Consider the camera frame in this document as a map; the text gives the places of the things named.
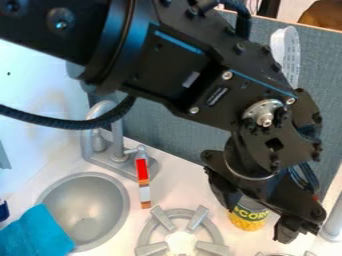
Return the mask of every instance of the silver faucet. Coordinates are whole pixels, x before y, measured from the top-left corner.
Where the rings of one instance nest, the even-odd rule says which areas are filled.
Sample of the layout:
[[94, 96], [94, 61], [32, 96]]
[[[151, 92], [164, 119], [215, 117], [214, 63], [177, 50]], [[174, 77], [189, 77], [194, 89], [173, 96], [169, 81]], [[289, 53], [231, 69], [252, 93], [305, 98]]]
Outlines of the silver faucet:
[[[116, 106], [117, 104], [114, 101], [101, 101], [90, 109], [86, 119], [100, 117]], [[146, 147], [139, 145], [135, 149], [125, 149], [122, 119], [112, 123], [111, 130], [109, 132], [105, 129], [94, 129], [82, 132], [81, 151], [83, 159], [137, 182], [135, 160], [144, 158], [148, 163], [150, 180], [152, 180], [159, 171], [159, 165], [155, 159], [148, 156]]]

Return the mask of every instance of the gray fabric partition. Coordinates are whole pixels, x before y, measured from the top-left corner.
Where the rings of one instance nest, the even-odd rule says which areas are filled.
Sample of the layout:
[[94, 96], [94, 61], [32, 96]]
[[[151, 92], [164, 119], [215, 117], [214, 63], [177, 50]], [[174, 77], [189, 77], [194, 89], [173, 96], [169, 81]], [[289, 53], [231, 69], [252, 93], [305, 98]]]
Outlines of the gray fabric partition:
[[[223, 12], [222, 15], [234, 24], [234, 14]], [[286, 26], [282, 22], [254, 18], [251, 40], [268, 44], [270, 35]], [[324, 117], [324, 152], [322, 161], [314, 165], [323, 197], [339, 168], [342, 154], [342, 34], [302, 26], [297, 29], [302, 45], [300, 87], [309, 90]], [[162, 105], [144, 99], [139, 99], [124, 118], [124, 127], [127, 137], [199, 164], [203, 150], [221, 150], [229, 137], [222, 130], [174, 117]]]

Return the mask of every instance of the blue cloth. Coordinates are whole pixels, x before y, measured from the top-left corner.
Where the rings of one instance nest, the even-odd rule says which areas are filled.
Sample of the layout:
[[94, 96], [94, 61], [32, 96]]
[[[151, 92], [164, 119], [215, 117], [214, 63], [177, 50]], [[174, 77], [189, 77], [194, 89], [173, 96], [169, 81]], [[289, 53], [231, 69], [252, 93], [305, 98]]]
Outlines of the blue cloth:
[[74, 247], [43, 204], [0, 231], [1, 256], [64, 256]]

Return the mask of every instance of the yellow label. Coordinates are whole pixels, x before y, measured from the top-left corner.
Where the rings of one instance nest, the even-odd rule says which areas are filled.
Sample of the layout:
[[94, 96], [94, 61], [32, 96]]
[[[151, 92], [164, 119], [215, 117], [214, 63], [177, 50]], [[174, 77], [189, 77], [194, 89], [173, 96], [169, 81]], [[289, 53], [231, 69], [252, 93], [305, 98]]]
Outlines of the yellow label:
[[234, 208], [234, 213], [243, 220], [260, 221], [267, 217], [267, 215], [269, 214], [269, 211], [265, 210], [262, 212], [252, 212], [251, 210], [241, 205], [236, 205]]

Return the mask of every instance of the black robotic arm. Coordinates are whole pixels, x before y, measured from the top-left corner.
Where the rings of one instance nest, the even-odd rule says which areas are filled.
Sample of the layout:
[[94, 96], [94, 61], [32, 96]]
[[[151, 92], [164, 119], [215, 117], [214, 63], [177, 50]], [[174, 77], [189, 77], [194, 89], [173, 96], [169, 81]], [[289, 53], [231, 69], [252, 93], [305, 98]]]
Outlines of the black robotic arm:
[[[213, 9], [219, 3], [237, 9], [235, 29]], [[233, 210], [245, 194], [277, 212], [282, 243], [317, 234], [326, 213], [307, 162], [319, 161], [322, 118], [270, 48], [248, 41], [250, 15], [240, 3], [0, 0], [0, 24], [1, 38], [83, 66], [74, 78], [98, 94], [118, 89], [231, 132], [224, 152], [202, 154], [221, 204]]]

